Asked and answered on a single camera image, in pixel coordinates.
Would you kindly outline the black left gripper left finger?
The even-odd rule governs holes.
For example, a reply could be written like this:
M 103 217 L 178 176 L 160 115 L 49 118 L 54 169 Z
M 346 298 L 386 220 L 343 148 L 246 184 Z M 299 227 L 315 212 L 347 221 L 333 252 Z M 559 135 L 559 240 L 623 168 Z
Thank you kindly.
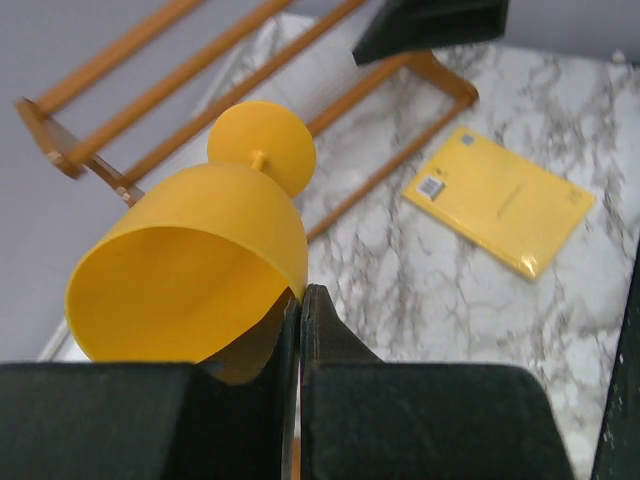
M 5 363 L 5 479 L 287 479 L 300 305 L 213 361 Z

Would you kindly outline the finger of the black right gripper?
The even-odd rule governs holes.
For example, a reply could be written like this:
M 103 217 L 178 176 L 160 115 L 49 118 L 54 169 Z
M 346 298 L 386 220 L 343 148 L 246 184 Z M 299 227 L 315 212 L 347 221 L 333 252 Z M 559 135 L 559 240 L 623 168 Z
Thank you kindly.
M 386 1 L 352 49 L 366 65 L 397 54 L 486 42 L 506 30 L 508 0 Z

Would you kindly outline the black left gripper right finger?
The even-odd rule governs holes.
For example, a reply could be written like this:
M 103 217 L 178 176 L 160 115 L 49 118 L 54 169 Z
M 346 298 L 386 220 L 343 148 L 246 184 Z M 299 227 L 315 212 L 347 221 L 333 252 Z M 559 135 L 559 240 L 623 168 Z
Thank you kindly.
M 550 402 L 504 364 L 392 363 L 339 318 L 326 287 L 301 313 L 305 479 L 567 479 Z

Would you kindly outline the yellow plastic goblet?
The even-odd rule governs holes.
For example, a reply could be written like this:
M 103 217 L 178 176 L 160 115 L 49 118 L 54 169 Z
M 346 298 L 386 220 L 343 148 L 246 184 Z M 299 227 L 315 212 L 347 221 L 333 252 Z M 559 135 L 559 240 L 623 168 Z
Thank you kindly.
M 285 107 L 246 101 L 214 122 L 207 153 L 150 189 L 76 265 L 65 313 L 90 360 L 204 363 L 242 384 L 271 357 L 308 282 L 294 199 L 314 172 L 313 138 Z

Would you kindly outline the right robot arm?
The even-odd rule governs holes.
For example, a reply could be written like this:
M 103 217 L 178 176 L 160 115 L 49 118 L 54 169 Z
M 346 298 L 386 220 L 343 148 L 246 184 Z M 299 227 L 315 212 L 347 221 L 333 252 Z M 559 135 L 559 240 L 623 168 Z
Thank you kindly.
M 441 47 L 504 36 L 507 1 L 387 1 L 354 47 L 359 65 L 415 47 Z M 639 258 L 625 296 L 625 310 L 607 387 L 592 479 L 639 477 Z

